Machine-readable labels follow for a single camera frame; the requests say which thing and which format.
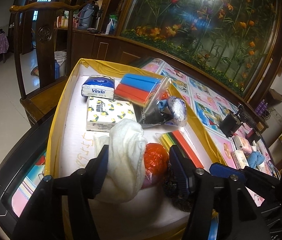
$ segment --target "wooden chair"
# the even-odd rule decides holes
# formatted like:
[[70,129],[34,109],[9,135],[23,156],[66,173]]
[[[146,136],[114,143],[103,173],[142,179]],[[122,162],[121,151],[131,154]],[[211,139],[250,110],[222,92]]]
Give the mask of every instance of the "wooden chair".
[[[79,5],[70,6],[61,2],[34,2],[25,6],[13,5],[10,8],[10,12],[16,14],[14,20],[14,61],[21,94],[20,102],[25,108],[31,125],[36,123],[58,104],[67,78],[73,69],[73,66],[71,66],[73,21],[70,20],[68,22],[66,75],[55,79],[53,34],[56,11],[67,10],[69,11],[69,19],[72,19],[73,11],[79,9],[79,7]],[[20,25],[18,23],[20,22],[20,13],[33,10],[38,11],[35,37],[40,88],[26,94],[20,62]]]

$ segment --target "chair seat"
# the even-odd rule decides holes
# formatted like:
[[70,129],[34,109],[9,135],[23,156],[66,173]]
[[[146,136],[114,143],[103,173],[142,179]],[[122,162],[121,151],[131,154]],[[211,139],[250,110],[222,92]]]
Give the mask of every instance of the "chair seat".
[[33,123],[36,123],[52,108],[57,106],[66,82],[67,79],[51,84],[44,90],[36,89],[28,94],[26,99],[20,99],[20,103]]

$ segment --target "red flower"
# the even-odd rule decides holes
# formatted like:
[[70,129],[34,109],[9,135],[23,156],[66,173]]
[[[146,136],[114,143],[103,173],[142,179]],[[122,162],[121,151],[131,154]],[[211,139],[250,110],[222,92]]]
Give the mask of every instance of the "red flower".
[[179,0],[171,0],[171,3],[177,3]]

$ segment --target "lemon print tissue pack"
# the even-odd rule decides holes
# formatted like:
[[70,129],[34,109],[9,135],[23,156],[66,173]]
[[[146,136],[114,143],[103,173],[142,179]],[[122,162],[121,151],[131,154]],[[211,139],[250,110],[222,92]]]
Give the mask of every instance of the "lemon print tissue pack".
[[88,97],[87,131],[109,132],[123,119],[137,121],[133,104],[129,101]]

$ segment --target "white bottle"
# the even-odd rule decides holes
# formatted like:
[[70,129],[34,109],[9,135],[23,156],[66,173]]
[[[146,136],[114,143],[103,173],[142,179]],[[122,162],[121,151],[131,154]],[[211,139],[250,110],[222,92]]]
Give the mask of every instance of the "white bottle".
[[106,27],[106,31],[105,31],[105,35],[108,35],[110,33],[110,30],[111,30],[111,20],[110,22],[108,23],[108,26]]

